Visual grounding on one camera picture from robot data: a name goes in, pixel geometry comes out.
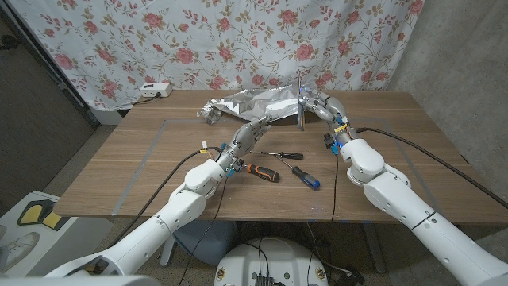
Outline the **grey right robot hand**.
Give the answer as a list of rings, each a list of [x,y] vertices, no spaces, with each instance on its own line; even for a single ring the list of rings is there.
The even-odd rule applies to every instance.
[[[309,87],[300,87],[298,90],[298,128],[303,131],[305,125],[305,112],[316,114],[321,120],[328,123],[333,131],[333,140],[338,145],[358,139],[356,131],[350,126],[348,116],[342,103],[335,97]]]

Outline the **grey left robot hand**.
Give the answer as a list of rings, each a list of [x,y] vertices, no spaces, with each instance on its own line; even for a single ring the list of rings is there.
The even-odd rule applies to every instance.
[[[269,122],[271,114],[265,114],[261,118],[254,118],[245,123],[233,135],[232,140],[221,152],[217,163],[227,172],[228,168],[242,156],[248,154],[259,139],[271,128]]]

